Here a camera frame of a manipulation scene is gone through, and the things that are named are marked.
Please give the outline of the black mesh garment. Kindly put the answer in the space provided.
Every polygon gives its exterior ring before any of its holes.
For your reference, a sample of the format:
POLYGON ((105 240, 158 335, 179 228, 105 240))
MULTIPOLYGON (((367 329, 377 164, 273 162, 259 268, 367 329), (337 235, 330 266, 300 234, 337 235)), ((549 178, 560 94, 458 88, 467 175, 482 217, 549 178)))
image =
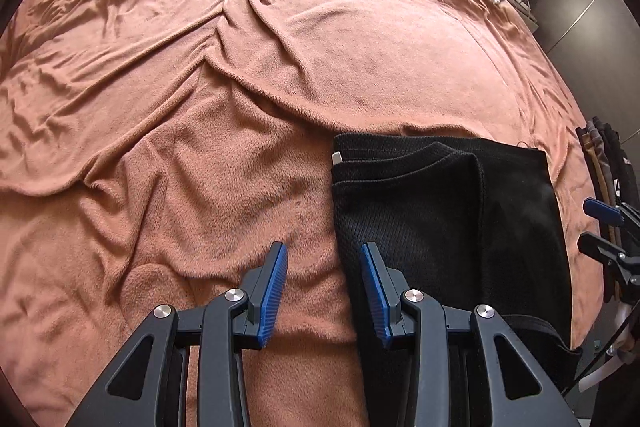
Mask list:
POLYGON ((393 426, 406 349, 375 335, 359 254, 372 242, 444 306, 494 307, 556 387, 574 378, 572 288, 558 202, 541 150, 453 136, 337 135, 337 250, 346 275, 368 420, 393 426))

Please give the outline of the stack of folded clothes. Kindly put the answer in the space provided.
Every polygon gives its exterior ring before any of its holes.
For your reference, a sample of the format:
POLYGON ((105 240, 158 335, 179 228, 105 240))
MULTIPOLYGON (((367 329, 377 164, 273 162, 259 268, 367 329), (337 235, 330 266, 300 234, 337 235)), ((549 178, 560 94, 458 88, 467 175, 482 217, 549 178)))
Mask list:
MULTIPOLYGON (((626 204, 639 213, 639 187, 626 152, 620 145, 620 137, 610 124, 598 117, 587 120, 585 128, 576 128, 576 135, 590 174, 594 194, 598 202, 615 207, 626 204)), ((606 225, 599 220, 600 235, 625 249, 628 255, 639 254, 638 232, 621 225, 606 225)), ((617 297, 616 283, 612 275, 603 271, 603 301, 608 303, 617 297)))

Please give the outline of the dark grey wardrobe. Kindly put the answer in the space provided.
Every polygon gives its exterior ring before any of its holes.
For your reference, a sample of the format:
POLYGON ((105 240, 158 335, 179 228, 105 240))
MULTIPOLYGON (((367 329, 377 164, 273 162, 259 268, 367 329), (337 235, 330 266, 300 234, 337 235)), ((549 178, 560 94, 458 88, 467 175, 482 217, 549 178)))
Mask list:
POLYGON ((587 117, 639 130, 639 25, 623 0, 532 0, 535 37, 587 117))

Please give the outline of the rust orange blanket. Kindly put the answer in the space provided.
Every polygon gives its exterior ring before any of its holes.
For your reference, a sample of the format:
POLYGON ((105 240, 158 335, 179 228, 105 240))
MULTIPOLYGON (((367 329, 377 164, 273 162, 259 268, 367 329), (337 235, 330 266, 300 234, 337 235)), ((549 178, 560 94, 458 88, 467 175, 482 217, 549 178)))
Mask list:
POLYGON ((335 135, 540 150, 565 249, 540 281, 568 383, 600 309, 572 92, 489 0, 24 0, 1 38, 1 367, 62 426, 154 307, 204 305, 272 242, 288 279, 244 358, 257 426, 365 426, 333 225, 335 135))

